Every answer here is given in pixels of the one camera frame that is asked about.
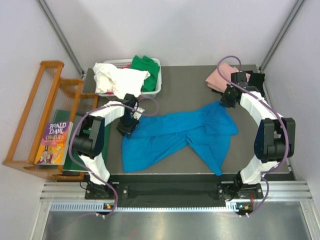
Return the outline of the blue t-shirt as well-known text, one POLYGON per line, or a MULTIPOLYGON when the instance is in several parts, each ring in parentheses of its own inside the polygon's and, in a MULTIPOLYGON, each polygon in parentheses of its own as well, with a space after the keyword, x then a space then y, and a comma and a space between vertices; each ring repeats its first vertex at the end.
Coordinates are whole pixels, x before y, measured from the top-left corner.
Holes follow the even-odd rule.
POLYGON ((123 171, 146 170, 189 146, 220 176, 231 137, 238 133, 234 120, 218 101, 195 111, 144 116, 132 135, 122 140, 123 171))

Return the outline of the white t-shirt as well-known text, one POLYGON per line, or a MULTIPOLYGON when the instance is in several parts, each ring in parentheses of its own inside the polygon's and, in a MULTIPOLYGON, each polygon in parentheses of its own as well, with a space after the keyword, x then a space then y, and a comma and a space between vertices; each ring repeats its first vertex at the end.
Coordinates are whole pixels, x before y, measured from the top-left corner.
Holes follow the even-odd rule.
POLYGON ((96 63, 92 69, 95 93, 112 93, 119 99, 123 99, 126 94, 139 97, 144 81, 151 76, 148 71, 117 68, 110 63, 96 63))

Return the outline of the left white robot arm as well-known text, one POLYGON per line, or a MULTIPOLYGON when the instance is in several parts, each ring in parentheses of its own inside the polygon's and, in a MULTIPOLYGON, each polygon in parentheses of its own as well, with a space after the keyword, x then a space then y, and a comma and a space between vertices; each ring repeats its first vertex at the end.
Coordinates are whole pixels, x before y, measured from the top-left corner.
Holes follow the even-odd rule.
POLYGON ((110 101, 107 104, 94 109, 78 119, 75 129, 69 141, 69 155, 77 153, 90 176, 90 188, 96 189, 102 198, 109 198, 114 191, 111 183, 108 183, 110 173, 106 168, 103 158, 105 146, 105 128, 111 122, 119 119, 116 127, 122 136, 131 136, 140 123, 139 101, 127 93, 124 99, 110 101))

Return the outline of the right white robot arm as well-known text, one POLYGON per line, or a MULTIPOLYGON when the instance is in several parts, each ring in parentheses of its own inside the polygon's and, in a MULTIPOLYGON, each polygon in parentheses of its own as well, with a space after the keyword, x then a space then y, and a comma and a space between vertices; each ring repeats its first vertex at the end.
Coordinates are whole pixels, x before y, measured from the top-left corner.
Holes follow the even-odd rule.
POLYGON ((271 108, 261 93, 247 82, 245 72, 230 75, 230 82, 220 100, 228 108, 242 106, 258 126, 253 144, 254 156, 234 179, 233 192, 245 198, 258 188, 262 177, 283 165, 295 151, 296 122, 271 108))

